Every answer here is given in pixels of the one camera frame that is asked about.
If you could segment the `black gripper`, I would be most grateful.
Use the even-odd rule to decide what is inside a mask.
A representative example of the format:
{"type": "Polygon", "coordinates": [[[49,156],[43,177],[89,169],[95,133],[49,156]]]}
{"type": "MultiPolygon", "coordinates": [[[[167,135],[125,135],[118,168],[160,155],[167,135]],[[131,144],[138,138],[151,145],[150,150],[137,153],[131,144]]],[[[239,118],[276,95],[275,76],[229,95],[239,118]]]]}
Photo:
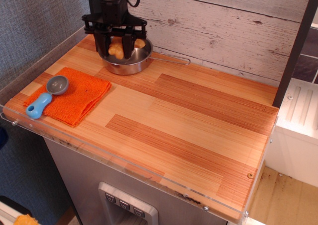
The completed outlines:
{"type": "Polygon", "coordinates": [[[96,50],[102,57],[109,56],[110,36],[122,36],[125,59],[131,58],[136,38],[146,38],[147,22],[128,12],[128,6],[137,7],[139,3],[140,0],[135,4],[129,0],[94,0],[97,10],[82,16],[84,29],[94,34],[96,50]]]}

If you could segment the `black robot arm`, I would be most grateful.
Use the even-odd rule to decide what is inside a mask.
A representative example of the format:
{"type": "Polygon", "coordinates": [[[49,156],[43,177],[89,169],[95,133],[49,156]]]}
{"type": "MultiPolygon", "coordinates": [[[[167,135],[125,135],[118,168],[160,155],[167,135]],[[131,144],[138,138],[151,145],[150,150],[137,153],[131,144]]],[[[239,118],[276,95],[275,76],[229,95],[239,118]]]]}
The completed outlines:
{"type": "Polygon", "coordinates": [[[109,56],[111,39],[118,37],[122,40],[123,57],[129,59],[137,39],[146,39],[147,22],[133,16],[128,11],[128,6],[137,7],[129,0],[95,0],[100,6],[97,12],[82,16],[85,23],[84,31],[95,37],[96,49],[102,56],[109,56]]]}

